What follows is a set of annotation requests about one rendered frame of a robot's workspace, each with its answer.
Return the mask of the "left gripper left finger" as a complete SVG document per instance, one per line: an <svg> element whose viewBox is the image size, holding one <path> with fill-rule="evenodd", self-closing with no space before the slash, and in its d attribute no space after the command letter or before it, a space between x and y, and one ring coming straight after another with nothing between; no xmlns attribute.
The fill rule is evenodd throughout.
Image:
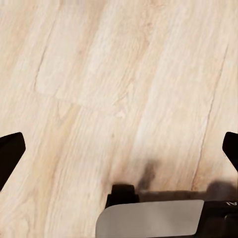
<svg viewBox="0 0 238 238"><path fill-rule="evenodd" d="M0 192L26 151L21 132L0 137Z"/></svg>

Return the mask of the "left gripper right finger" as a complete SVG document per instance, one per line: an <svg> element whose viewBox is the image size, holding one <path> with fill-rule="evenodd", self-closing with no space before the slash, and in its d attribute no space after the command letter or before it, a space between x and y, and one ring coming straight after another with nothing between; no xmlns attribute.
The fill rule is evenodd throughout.
<svg viewBox="0 0 238 238"><path fill-rule="evenodd" d="M238 172L238 134L226 132L222 149Z"/></svg>

